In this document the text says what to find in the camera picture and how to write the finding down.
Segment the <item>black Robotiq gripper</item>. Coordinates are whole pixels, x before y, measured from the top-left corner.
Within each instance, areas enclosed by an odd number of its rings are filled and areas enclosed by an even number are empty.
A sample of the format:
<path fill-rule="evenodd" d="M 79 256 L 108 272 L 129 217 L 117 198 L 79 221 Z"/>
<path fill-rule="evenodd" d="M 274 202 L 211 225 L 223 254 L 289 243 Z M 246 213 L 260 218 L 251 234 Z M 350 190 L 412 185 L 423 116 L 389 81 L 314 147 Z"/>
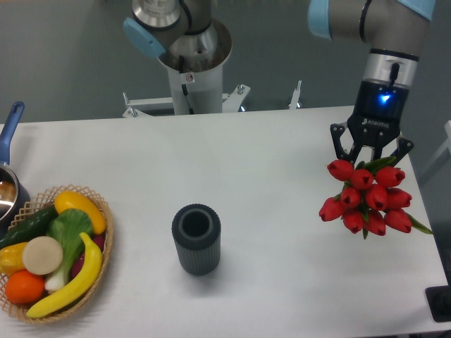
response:
<path fill-rule="evenodd" d="M 400 135 L 400 119 L 409 90 L 363 81 L 360 84 L 352 115 L 347 123 L 333 123 L 330 134 L 337 159 L 355 164 L 364 146 L 374 148 L 376 164 L 398 164 L 413 148 L 414 143 Z M 350 150 L 342 144 L 349 131 L 353 140 Z M 383 149 L 395 141 L 396 149 L 382 158 Z"/>

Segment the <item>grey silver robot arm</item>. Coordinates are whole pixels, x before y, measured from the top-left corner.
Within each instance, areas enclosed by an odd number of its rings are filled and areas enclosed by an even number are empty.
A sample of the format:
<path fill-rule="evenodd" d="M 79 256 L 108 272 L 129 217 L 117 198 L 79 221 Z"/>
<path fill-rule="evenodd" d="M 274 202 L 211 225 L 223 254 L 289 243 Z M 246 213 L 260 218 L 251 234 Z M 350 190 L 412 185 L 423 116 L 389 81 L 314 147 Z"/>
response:
<path fill-rule="evenodd" d="M 379 159 L 391 142 L 400 161 L 413 147 L 400 134 L 402 111 L 412 86 L 435 4 L 433 1 L 312 1 L 307 22 L 326 39 L 358 39 L 371 45 L 354 110 L 331 125 L 336 156 L 355 162 L 370 148 Z M 240 107 L 223 98 L 223 65 L 232 40 L 211 14 L 210 1 L 134 1 L 123 31 L 141 53 L 166 68 L 178 115 L 223 113 Z"/>

